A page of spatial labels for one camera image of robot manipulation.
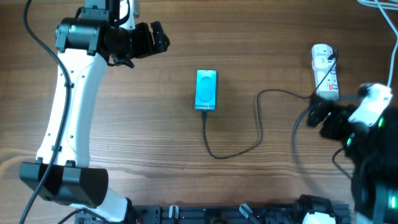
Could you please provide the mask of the white power strip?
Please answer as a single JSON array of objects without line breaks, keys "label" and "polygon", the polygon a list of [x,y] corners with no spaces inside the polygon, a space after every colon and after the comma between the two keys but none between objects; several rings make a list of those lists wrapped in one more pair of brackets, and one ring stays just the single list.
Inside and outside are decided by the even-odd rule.
[{"label": "white power strip", "polygon": [[333,66],[328,71],[314,72],[315,94],[326,100],[338,100],[340,97],[338,79],[336,74],[336,63],[338,61],[338,51],[333,50],[327,44],[315,44],[312,47],[312,59],[317,55],[327,55],[329,58],[336,59]]}]

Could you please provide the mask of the cyan screen Galaxy smartphone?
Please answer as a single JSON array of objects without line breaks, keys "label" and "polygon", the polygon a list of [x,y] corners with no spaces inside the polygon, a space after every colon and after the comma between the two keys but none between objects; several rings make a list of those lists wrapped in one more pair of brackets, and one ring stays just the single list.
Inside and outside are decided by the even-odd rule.
[{"label": "cyan screen Galaxy smartphone", "polygon": [[216,109],[217,79],[216,70],[197,70],[194,101],[196,110]]}]

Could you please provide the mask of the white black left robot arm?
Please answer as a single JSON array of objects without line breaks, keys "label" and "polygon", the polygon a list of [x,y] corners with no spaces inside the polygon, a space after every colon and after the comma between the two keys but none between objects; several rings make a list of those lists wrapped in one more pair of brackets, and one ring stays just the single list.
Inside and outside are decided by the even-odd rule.
[{"label": "white black left robot arm", "polygon": [[139,3],[86,1],[55,30],[50,56],[57,86],[46,135],[34,162],[19,177],[37,197],[73,207],[100,223],[139,223],[132,202],[109,187],[105,169],[90,167],[89,138],[96,97],[108,67],[133,68],[135,58],[165,52],[170,44],[160,22],[137,24]]}]

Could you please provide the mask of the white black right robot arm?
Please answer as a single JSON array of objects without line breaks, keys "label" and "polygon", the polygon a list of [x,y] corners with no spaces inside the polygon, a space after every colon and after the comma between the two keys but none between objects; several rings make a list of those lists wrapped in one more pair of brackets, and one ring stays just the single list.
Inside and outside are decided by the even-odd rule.
[{"label": "white black right robot arm", "polygon": [[388,106],[370,128],[348,121],[356,109],[312,95],[302,115],[308,126],[322,124],[320,136],[340,142],[354,164],[355,211],[374,223],[397,223],[397,108]]}]

